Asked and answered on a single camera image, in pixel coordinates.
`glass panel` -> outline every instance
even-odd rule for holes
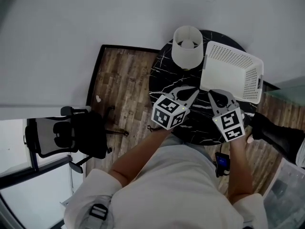
[[[305,221],[305,171],[283,160],[264,199],[269,229],[298,229]]]
[[[292,104],[305,106],[305,86],[289,87],[265,93]]]
[[[0,121],[0,177],[31,167],[23,142],[25,120]]]
[[[38,163],[38,166],[44,166],[46,164],[49,164],[49,163],[52,163],[56,160],[59,160],[61,158],[64,158],[66,157],[67,155],[69,155],[71,153],[60,153],[60,154],[55,154],[55,155],[52,155],[52,156],[49,156],[49,157],[46,157],[46,158],[41,158],[39,155],[36,155],[37,156],[37,163]]]
[[[72,195],[69,165],[2,189],[1,195],[26,229],[49,229],[63,219],[60,203]]]

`white t-shirt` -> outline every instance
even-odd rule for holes
[[[295,164],[299,167],[305,167],[305,138],[296,154]]]
[[[93,204],[102,203],[109,210],[106,228],[268,227],[261,195],[232,206],[217,187],[215,167],[200,152],[185,145],[161,147],[124,188],[109,174],[94,169],[72,196],[64,221],[68,229],[85,228]]]

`white sleeve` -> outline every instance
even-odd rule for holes
[[[64,213],[65,226],[78,228],[89,217],[94,204],[108,207],[112,196],[121,188],[117,179],[102,170],[93,169],[69,200]]]
[[[237,201],[233,207],[244,218],[244,228],[268,229],[262,195],[255,193]]]

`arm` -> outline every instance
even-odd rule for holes
[[[232,205],[253,194],[252,175],[247,163],[245,145],[245,136],[230,142],[231,164],[228,199]]]
[[[152,132],[137,146],[116,160],[109,171],[109,175],[116,178],[122,187],[128,185],[135,179],[171,131],[163,129]]]

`person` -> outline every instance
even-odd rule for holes
[[[203,146],[171,130],[152,132],[108,173],[93,169],[71,197],[67,229],[265,229],[263,198],[254,193],[246,138],[230,142],[228,196]]]
[[[305,167],[304,131],[275,125],[260,113],[255,113],[250,126],[252,134],[247,139],[248,143],[262,139],[271,144],[290,163]]]

